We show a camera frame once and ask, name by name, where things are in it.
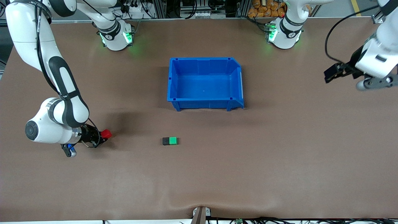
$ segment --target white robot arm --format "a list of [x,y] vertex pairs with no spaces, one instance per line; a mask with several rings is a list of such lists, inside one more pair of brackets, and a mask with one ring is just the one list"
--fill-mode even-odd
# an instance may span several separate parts
[[271,22],[272,30],[267,35],[268,42],[278,48],[289,49],[299,41],[301,28],[308,18],[306,5],[323,5],[333,0],[283,0],[287,4],[287,12],[283,18]]
[[365,77],[357,83],[360,91],[398,85],[398,76],[392,73],[398,64],[398,1],[378,0],[378,5],[386,16],[385,21],[352,54],[348,63],[336,63],[324,72],[326,83],[352,75],[354,79]]
[[108,9],[115,4],[116,0],[11,0],[7,5],[7,24],[18,54],[24,62],[42,71],[59,95],[59,98],[46,99],[38,113],[26,123],[25,133],[30,140],[60,143],[65,154],[73,157],[76,143],[90,142],[92,147],[97,147],[111,137],[108,130],[100,132],[95,126],[86,124],[89,109],[57,48],[49,23],[52,14],[66,17],[79,9],[106,37],[103,41],[110,50],[122,50],[132,42],[126,38],[131,25],[116,20]]

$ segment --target green connector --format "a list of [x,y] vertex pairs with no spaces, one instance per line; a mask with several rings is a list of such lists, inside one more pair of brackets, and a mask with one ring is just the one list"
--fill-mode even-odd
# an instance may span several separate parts
[[170,145],[177,145],[177,137],[170,137],[169,138]]

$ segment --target table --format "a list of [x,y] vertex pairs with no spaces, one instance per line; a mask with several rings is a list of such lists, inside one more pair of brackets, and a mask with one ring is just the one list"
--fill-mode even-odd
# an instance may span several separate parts
[[[29,141],[25,123],[56,94],[13,50],[0,81],[0,221],[213,216],[361,218],[398,215],[398,88],[324,83],[324,39],[312,18],[290,50],[246,20],[142,22],[134,46],[102,47],[91,24],[53,24],[91,119],[114,137],[98,149]],[[352,18],[330,54],[348,61],[376,29]],[[234,57],[245,109],[184,110],[166,101],[171,57]],[[178,146],[162,137],[177,136]]]

